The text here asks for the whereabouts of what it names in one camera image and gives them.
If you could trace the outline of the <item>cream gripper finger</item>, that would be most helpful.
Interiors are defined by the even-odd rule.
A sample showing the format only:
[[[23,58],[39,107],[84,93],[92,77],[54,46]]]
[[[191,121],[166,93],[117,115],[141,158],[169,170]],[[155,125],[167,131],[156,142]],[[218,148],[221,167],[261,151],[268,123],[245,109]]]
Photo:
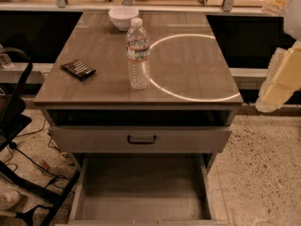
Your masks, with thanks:
[[[299,89],[301,89],[301,48],[293,47],[288,50],[277,48],[270,60],[255,107],[263,113],[273,112],[280,109]]]
[[[261,8],[261,11],[265,14],[275,16],[285,16],[292,11],[293,0],[269,0]]]

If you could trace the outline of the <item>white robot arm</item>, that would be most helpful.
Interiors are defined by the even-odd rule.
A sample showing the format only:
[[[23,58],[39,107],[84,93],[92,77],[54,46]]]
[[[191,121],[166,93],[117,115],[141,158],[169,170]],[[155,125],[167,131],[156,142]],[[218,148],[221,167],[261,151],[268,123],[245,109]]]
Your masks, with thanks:
[[[291,48],[276,49],[261,85],[255,107],[269,113],[280,109],[301,89],[301,0],[270,0],[261,10],[283,15],[283,30],[295,39]]]

